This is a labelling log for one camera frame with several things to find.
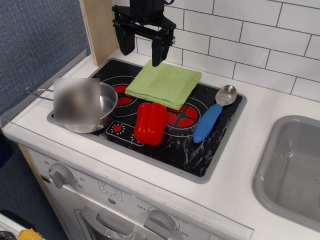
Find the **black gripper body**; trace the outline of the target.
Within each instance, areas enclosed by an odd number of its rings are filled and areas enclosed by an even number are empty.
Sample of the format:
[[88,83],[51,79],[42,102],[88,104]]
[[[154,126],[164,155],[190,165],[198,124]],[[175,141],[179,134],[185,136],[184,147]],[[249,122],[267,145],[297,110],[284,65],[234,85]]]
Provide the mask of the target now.
[[160,37],[168,40],[171,47],[175,43],[174,22],[164,15],[166,0],[131,0],[129,6],[114,5],[114,24],[121,25],[134,33],[153,40]]

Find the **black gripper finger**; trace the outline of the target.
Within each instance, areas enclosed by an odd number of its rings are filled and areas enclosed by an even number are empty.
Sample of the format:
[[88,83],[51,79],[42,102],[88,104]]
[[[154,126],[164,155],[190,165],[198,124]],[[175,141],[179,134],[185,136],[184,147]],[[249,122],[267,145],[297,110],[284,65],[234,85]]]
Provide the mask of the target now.
[[135,49],[135,34],[119,24],[114,24],[114,28],[120,51],[129,55]]
[[152,66],[157,67],[167,58],[169,51],[169,42],[163,37],[154,37],[152,39]]

